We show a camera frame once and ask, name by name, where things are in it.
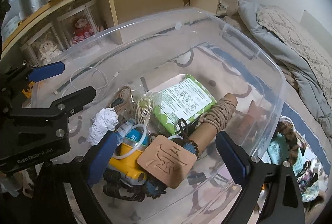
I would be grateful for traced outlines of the brown furry headband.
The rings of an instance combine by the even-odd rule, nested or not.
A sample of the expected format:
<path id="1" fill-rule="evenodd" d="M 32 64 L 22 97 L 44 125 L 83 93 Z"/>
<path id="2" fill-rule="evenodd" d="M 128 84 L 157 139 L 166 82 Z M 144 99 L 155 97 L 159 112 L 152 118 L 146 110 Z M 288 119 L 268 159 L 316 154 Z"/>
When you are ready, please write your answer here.
<path id="1" fill-rule="evenodd" d="M 277 124 L 276 131 L 285 137 L 288 144 L 288 158 L 286 159 L 293 166 L 298 159 L 299 145 L 297 141 L 296 131 L 291 122 L 280 121 Z"/>

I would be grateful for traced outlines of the clear plastic storage bin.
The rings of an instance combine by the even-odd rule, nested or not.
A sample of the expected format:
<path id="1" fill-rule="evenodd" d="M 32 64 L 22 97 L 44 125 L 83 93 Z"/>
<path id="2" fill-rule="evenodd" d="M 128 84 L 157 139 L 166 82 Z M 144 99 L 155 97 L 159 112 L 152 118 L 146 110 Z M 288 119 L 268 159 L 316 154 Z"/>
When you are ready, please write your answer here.
<path id="1" fill-rule="evenodd" d="M 96 98 L 70 118 L 70 162 L 85 154 L 89 128 L 122 86 L 140 107 L 155 100 L 148 134 L 179 134 L 178 120 L 196 123 L 231 93 L 236 110 L 226 132 L 245 151 L 262 157 L 281 114 L 286 80 L 277 64 L 246 35 L 221 19 L 193 9 L 162 12 L 109 28 L 57 58 L 65 71 L 35 85 L 32 107 L 93 86 Z M 92 188 L 112 223 L 208 223 L 228 210 L 240 187 L 233 183 L 214 140 L 176 189 L 142 202 L 111 198 L 104 179 Z"/>

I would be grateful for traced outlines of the teal wipes pack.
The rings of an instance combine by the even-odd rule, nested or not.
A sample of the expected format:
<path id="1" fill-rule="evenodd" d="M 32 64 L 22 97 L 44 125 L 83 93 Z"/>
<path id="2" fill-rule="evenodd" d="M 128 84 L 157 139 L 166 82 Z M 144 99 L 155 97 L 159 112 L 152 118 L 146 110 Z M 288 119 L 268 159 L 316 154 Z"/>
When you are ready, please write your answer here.
<path id="1" fill-rule="evenodd" d="M 297 151 L 298 157 L 292 168 L 294 174 L 298 176 L 304 167 L 304 159 L 300 149 Z M 281 134 L 277 134 L 275 138 L 270 142 L 266 152 L 262 157 L 264 163 L 280 165 L 283 161 L 289 158 L 289 146 L 286 143 L 286 139 Z"/>

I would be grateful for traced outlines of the white sheep doll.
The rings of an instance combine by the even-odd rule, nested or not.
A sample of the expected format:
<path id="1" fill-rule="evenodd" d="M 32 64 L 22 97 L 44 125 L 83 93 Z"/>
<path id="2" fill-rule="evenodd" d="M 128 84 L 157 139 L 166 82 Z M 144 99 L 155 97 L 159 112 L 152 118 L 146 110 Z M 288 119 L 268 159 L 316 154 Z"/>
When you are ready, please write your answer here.
<path id="1" fill-rule="evenodd" d="M 53 43 L 53 41 L 46 40 L 40 44 L 39 53 L 41 55 L 39 60 L 43 65 L 46 65 L 58 57 L 58 55 L 62 53 L 62 50 L 60 50 L 58 46 Z"/>

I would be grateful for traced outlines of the grey blue quilt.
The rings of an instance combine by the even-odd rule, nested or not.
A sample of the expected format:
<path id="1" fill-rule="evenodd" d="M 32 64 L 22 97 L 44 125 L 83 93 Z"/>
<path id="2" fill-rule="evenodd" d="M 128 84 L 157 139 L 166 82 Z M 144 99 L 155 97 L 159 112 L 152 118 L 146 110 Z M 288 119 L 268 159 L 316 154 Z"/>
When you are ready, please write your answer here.
<path id="1" fill-rule="evenodd" d="M 239 1 L 238 13 L 252 36 L 272 57 L 286 66 L 298 86 L 298 93 L 306 108 L 331 138 L 331 104 L 327 102 L 307 61 L 287 46 L 276 34 L 257 22 L 262 7 L 254 2 Z"/>

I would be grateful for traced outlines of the beige quilted pillow left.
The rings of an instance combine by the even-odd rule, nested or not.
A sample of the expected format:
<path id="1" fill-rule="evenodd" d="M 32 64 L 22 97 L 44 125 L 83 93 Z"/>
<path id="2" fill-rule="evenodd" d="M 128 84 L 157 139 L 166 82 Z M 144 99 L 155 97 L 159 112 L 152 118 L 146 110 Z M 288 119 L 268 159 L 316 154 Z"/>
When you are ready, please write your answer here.
<path id="1" fill-rule="evenodd" d="M 327 102 L 331 104 L 331 56 L 319 42 L 277 6 L 265 6 L 258 10 L 257 22 L 307 61 Z"/>

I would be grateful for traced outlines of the wooden shelf unit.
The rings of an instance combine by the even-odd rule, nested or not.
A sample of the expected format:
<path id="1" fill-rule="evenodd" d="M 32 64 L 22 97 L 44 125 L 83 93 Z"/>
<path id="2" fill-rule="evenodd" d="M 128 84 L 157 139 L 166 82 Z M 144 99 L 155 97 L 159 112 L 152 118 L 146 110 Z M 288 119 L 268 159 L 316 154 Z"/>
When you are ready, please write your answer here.
<path id="1" fill-rule="evenodd" d="M 138 29 L 118 29 L 106 40 L 99 35 L 104 30 L 117 28 L 125 22 L 164 11 L 194 7 L 215 15 L 223 14 L 229 5 L 238 0 L 49 0 L 25 20 L 5 40 L 1 70 L 7 71 L 23 63 L 41 66 L 39 46 L 53 41 L 62 53 L 57 60 L 71 69 L 85 66 L 111 49 L 142 34 L 165 27 L 155 22 Z M 84 41 L 72 44 L 74 23 L 86 18 L 95 34 Z"/>

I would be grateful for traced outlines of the green wet wipes pack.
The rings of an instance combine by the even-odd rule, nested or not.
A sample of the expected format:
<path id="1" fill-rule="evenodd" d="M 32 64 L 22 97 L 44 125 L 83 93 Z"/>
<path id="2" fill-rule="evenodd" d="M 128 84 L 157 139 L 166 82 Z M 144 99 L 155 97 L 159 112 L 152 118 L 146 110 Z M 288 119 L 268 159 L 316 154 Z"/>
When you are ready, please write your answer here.
<path id="1" fill-rule="evenodd" d="M 178 120 L 191 124 L 217 101 L 192 75 L 179 74 L 153 88 L 159 96 L 154 115 L 171 135 L 179 133 Z"/>

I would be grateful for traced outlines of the crumpled white paper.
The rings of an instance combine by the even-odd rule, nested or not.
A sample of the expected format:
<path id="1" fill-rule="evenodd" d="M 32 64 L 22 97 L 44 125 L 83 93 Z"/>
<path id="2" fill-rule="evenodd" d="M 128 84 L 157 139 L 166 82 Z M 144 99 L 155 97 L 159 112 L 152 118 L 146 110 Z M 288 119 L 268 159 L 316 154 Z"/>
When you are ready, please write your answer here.
<path id="1" fill-rule="evenodd" d="M 93 119 L 87 141 L 92 146 L 97 145 L 108 131 L 115 130 L 118 123 L 118 115 L 114 108 L 102 108 Z"/>

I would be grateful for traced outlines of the crocheted purple blue bag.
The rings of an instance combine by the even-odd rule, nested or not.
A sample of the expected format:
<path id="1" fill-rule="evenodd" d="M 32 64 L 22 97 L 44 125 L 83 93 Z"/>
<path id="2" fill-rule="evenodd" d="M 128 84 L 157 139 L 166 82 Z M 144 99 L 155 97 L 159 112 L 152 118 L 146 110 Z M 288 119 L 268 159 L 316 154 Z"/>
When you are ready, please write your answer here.
<path id="1" fill-rule="evenodd" d="M 166 193 L 166 188 L 175 189 L 188 174 L 198 157 L 197 144 L 188 138 L 188 124 L 178 120 L 179 135 L 158 135 L 149 144 L 139 161 L 149 177 L 143 189 L 147 197 L 156 199 Z"/>

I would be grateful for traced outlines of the red dress doll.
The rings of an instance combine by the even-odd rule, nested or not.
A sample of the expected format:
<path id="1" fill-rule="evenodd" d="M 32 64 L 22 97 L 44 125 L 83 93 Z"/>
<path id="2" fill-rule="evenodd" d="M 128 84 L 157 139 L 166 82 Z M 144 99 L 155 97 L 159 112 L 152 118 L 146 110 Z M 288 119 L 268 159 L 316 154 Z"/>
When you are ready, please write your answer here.
<path id="1" fill-rule="evenodd" d="M 95 34 L 93 28 L 86 18 L 79 18 L 74 23 L 74 35 L 71 39 L 72 44 L 77 44 Z"/>

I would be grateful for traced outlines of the carved wooden tag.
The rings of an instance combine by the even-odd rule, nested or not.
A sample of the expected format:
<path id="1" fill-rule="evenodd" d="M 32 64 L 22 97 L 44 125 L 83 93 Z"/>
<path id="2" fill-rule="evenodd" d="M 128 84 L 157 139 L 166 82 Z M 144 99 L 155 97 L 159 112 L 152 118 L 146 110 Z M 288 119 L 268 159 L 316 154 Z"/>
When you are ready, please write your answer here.
<path id="1" fill-rule="evenodd" d="M 197 156 L 163 135 L 158 135 L 138 157 L 137 163 L 172 189 L 185 179 Z"/>

